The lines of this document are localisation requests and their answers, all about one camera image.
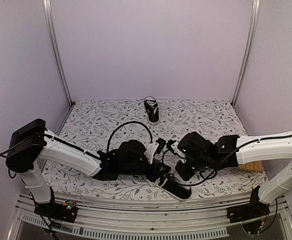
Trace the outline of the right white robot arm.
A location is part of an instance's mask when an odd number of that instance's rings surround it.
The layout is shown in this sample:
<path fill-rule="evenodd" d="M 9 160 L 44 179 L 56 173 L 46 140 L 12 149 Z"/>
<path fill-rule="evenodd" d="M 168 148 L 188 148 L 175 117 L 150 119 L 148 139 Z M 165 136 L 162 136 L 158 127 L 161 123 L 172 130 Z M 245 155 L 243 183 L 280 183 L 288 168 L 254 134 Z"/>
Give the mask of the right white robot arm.
<path fill-rule="evenodd" d="M 292 187 L 292 131 L 264 136 L 226 135 L 216 143 L 191 132 L 172 149 L 181 159 L 176 171 L 185 181 L 206 168 L 220 171 L 252 162 L 290 159 L 281 172 L 257 189 L 257 198 L 245 205 L 248 218 L 255 218 L 263 211 L 263 204 L 269 205 Z"/>

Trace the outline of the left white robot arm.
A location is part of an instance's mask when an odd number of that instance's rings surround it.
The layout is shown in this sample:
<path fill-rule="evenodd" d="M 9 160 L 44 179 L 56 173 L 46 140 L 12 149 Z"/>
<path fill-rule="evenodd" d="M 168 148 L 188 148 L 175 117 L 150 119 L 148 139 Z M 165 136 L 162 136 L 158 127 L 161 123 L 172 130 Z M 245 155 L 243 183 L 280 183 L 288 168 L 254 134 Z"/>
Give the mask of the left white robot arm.
<path fill-rule="evenodd" d="M 56 136 L 40 118 L 19 128 L 11 135 L 9 148 L 0 153 L 9 171 L 17 173 L 41 209 L 56 217 L 60 206 L 53 200 L 51 188 L 40 172 L 37 160 L 44 159 L 73 168 L 99 181 L 114 181 L 120 175 L 146 176 L 156 182 L 170 167 L 154 156 L 164 141 L 151 141 L 145 147 L 137 140 L 123 142 L 118 149 L 93 154 Z"/>

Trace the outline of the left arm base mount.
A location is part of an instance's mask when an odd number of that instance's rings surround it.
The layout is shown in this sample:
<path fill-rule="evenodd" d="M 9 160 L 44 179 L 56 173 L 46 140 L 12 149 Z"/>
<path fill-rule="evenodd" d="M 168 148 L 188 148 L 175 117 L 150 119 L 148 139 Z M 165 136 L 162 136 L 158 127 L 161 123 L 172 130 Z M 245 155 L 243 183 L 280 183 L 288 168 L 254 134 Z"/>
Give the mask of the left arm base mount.
<path fill-rule="evenodd" d="M 62 203 L 36 203 L 34 213 L 53 220 L 59 220 L 68 223 L 74 223 L 77 216 L 78 208 L 75 206 L 68 207 Z"/>

